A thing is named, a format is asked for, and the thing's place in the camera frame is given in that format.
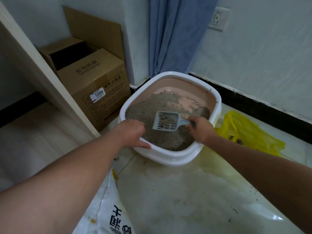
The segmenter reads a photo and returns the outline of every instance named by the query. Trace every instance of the barcode label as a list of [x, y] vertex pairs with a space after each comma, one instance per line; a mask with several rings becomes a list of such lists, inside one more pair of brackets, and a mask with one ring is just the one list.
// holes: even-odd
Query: barcode label
[[96, 90], [93, 94], [90, 95], [90, 98], [92, 100], [93, 103], [95, 103], [97, 100], [99, 100], [100, 98], [102, 98], [103, 96], [105, 96], [105, 91], [102, 88], [100, 88], [99, 90]]

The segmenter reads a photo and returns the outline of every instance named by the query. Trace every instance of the hand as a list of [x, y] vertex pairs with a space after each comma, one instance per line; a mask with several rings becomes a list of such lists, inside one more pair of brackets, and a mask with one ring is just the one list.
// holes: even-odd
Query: hand
[[195, 128], [190, 124], [186, 125], [194, 140], [207, 145], [209, 139], [217, 135], [213, 125], [206, 118], [190, 116], [187, 120], [195, 122]]
[[140, 147], [151, 149], [151, 145], [140, 140], [140, 137], [146, 132], [144, 123], [138, 120], [127, 119], [120, 122], [111, 132], [116, 133], [122, 138], [122, 146]]

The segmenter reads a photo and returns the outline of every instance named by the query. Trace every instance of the white plastic bag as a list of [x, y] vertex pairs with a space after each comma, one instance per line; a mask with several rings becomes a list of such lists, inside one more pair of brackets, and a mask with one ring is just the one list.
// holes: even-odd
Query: white plastic bag
[[112, 169], [73, 231], [73, 234], [86, 233], [135, 234], [120, 201]]

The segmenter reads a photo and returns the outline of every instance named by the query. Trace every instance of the blue curtain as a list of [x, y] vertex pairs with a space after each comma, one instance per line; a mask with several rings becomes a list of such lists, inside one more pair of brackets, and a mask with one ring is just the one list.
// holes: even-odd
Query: blue curtain
[[189, 73], [218, 0], [150, 0], [150, 76]]

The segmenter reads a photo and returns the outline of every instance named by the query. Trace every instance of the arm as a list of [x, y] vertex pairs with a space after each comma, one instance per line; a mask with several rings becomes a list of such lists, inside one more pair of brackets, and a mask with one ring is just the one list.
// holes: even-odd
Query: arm
[[203, 117], [189, 117], [194, 139], [223, 157], [249, 183], [306, 233], [312, 232], [312, 169], [218, 136]]
[[0, 193], [3, 233], [72, 233], [123, 147], [150, 145], [139, 140], [144, 123], [125, 120], [51, 163], [35, 176]]

